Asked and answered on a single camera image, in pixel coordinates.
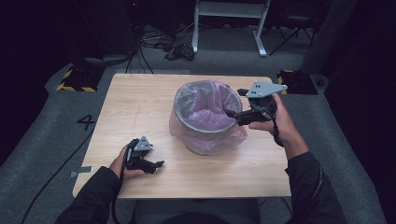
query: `person's left hand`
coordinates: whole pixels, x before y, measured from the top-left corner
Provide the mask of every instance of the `person's left hand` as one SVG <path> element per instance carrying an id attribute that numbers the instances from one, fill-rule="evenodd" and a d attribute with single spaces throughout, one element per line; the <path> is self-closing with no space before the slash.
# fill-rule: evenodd
<path id="1" fill-rule="evenodd" d="M 122 148 L 120 155 L 110 164 L 110 170 L 114 172 L 120 178 L 120 171 L 122 166 L 123 157 L 127 146 Z M 128 170 L 124 169 L 124 179 L 130 179 L 137 175 L 143 175 L 145 172 L 142 170 Z"/>

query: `number 4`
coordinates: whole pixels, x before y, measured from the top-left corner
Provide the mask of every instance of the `number 4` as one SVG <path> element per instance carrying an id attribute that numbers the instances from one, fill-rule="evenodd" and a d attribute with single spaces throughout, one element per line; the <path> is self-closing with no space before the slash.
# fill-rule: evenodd
<path id="1" fill-rule="evenodd" d="M 85 116 L 84 118 L 82 118 L 82 119 L 79 119 L 78 121 L 77 121 L 77 123 L 85 123 L 85 130 L 84 131 L 87 131 L 88 130 L 88 128 L 90 127 L 90 124 L 92 124 L 92 123 L 95 123 L 96 121 L 92 121 L 92 115 L 87 115 L 87 116 Z"/>

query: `plastic bag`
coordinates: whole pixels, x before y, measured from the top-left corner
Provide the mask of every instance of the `plastic bag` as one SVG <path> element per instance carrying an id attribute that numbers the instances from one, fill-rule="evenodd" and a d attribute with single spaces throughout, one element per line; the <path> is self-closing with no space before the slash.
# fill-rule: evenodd
<path id="1" fill-rule="evenodd" d="M 242 111 L 239 95 L 228 85 L 213 80 L 187 83 L 175 96 L 169 119 L 170 134 L 199 155 L 216 155 L 233 149 L 248 134 L 224 109 Z"/>

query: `metal stand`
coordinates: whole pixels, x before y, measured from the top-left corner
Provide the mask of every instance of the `metal stand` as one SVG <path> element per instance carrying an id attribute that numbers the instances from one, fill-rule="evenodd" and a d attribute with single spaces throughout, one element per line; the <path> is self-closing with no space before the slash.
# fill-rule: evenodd
<path id="1" fill-rule="evenodd" d="M 262 27 L 267 16 L 268 8 L 271 0 L 266 0 L 264 4 L 242 4 L 242 3 L 225 3 L 225 2 L 195 2 L 194 14 L 194 34 L 192 36 L 192 48 L 194 53 L 198 52 L 198 36 L 199 36 L 199 16 L 221 16 L 221 17 L 240 17 L 240 18 L 257 18 L 260 19 L 259 29 L 253 31 L 253 37 L 256 41 L 260 56 L 267 55 L 260 38 Z"/>

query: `table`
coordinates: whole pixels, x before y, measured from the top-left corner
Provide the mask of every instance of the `table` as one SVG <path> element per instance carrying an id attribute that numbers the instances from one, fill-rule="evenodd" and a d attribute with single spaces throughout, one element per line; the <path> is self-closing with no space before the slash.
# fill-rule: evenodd
<path id="1" fill-rule="evenodd" d="M 153 150 L 148 161 L 165 161 L 154 175 L 126 180 L 120 198 L 244 198 L 290 196 L 287 159 L 267 132 L 250 130 L 247 140 L 224 154 L 200 156 L 169 133 L 177 90 L 197 80 L 227 83 L 236 91 L 268 77 L 116 74 L 110 84 L 82 167 L 109 166 L 134 138 L 147 137 Z M 241 98 L 244 110 L 248 99 Z M 76 196 L 93 173 L 78 175 Z"/>
<path id="2" fill-rule="evenodd" d="M 198 52 L 199 36 L 199 16 L 221 16 L 221 17 L 239 17 L 239 18 L 256 18 L 260 19 L 259 29 L 253 31 L 253 37 L 256 41 L 257 48 L 262 57 L 267 56 L 262 44 L 261 34 L 267 17 L 268 8 L 271 0 L 265 0 L 263 4 L 243 4 L 228 2 L 206 2 L 196 0 L 194 11 L 194 33 L 192 35 L 192 49 Z"/>

